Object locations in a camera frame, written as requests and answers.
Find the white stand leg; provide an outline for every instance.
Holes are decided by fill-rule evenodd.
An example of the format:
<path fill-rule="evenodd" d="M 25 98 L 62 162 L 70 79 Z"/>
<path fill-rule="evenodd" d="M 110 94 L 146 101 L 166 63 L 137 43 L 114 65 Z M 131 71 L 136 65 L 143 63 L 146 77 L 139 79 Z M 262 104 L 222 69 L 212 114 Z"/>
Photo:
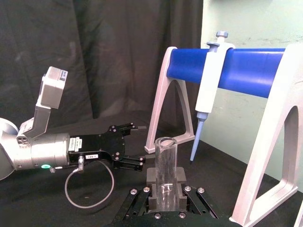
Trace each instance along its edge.
<path fill-rule="evenodd" d="M 297 216 L 297 220 L 295 221 L 294 227 L 303 227 L 303 201 Z"/>
<path fill-rule="evenodd" d="M 163 59 L 163 63 L 162 63 L 161 71 L 160 71 L 156 98 L 155 98 L 155 102 L 154 102 L 153 109 L 152 109 L 151 123 L 150 123 L 150 127 L 148 130 L 146 146 L 144 147 L 146 152 L 149 154 L 155 152 L 154 141 L 155 141 L 156 131 L 157 131 L 157 127 L 158 127 L 159 116 L 160 116 L 161 108 L 163 105 L 163 101 L 164 101 L 167 89 L 173 80 L 177 81 L 177 91 L 178 91 L 179 98 L 181 101 L 182 111 L 183 111 L 183 115 L 184 115 L 185 128 L 186 128 L 186 132 L 184 134 L 176 136 L 174 139 L 177 141 L 178 144 L 181 144 L 181 143 L 193 140 L 195 138 L 193 124 L 191 121 L 191 115 L 190 115 L 185 81 L 179 80 L 179 79 L 174 79 L 174 78 L 169 78 L 166 76 L 167 70 L 169 67 L 171 51 L 173 49 L 176 49 L 176 47 L 169 47 L 167 49 L 167 51 L 164 55 L 164 59 Z"/>
<path fill-rule="evenodd" d="M 303 44 L 289 45 L 273 82 L 239 196 L 230 218 L 254 226 L 297 191 L 303 141 Z M 281 182 L 256 199 L 266 166 L 285 125 Z"/>

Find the blue bar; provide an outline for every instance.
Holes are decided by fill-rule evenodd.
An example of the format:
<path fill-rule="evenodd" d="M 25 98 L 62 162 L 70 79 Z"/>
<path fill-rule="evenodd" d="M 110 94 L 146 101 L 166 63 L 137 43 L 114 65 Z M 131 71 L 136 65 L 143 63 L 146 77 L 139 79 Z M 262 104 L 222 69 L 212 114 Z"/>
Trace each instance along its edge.
<path fill-rule="evenodd" d="M 219 88 L 268 98 L 285 49 L 230 49 Z M 200 83 L 208 49 L 175 49 L 168 77 Z"/>

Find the green led light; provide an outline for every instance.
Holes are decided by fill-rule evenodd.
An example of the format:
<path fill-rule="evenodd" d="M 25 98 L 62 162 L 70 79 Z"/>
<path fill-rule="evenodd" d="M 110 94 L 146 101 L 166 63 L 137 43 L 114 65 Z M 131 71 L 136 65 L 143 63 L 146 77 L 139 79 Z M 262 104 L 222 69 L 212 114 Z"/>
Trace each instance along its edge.
<path fill-rule="evenodd" d="M 49 169 L 50 167 L 51 167 L 51 166 L 48 165 L 48 164 L 44 164 L 44 165 L 41 166 L 41 168 L 43 168 L 43 169 Z"/>

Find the black fabric backdrop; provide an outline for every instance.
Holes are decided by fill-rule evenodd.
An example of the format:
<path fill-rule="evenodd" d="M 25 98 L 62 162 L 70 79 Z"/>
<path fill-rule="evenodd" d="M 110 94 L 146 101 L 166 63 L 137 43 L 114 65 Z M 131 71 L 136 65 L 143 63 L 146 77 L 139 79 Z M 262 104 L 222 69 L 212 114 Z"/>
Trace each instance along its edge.
<path fill-rule="evenodd" d="M 49 127 L 141 110 L 152 112 L 166 48 L 199 48 L 201 0 L 0 1 L 0 117 L 34 115 L 49 66 L 69 72 Z M 193 115 L 197 84 L 187 84 Z M 170 88 L 161 119 L 182 124 Z"/>

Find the black table surface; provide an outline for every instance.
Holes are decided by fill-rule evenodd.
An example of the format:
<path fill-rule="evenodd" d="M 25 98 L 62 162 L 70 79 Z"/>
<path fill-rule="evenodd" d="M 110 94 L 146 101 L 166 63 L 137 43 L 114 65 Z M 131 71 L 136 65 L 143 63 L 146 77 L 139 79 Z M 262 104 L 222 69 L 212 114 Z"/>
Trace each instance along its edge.
<path fill-rule="evenodd" d="M 70 135 L 98 134 L 106 132 L 109 125 L 134 122 L 137 126 L 147 126 L 150 115 L 128 113 L 81 122 L 56 129 L 48 133 L 68 132 Z M 147 153 L 144 146 L 147 129 L 132 130 L 125 137 L 125 153 L 142 156 Z M 174 136 L 173 131 L 158 130 L 156 137 Z M 216 205 L 227 216 L 232 214 L 246 164 L 200 142 L 195 161 L 190 165 L 189 157 L 193 142 L 178 146 L 178 166 L 185 170 L 187 183 L 193 187 L 202 186 Z M 112 221 L 131 188 L 143 188 L 146 184 L 146 168 L 142 172 L 113 170 L 115 189 L 111 197 L 94 209 L 82 210 L 72 206 L 66 199 L 64 183 L 73 169 L 37 169 L 14 172 L 0 182 L 0 226 L 23 227 L 101 227 Z M 278 180 L 264 175 L 258 196 L 272 188 Z M 85 167 L 84 174 L 74 175 L 68 186 L 72 200 L 83 206 L 103 199 L 111 187 L 107 170 L 98 162 Z M 292 227 L 294 226 L 303 195 L 297 192 L 281 206 L 271 212 L 255 226 Z"/>

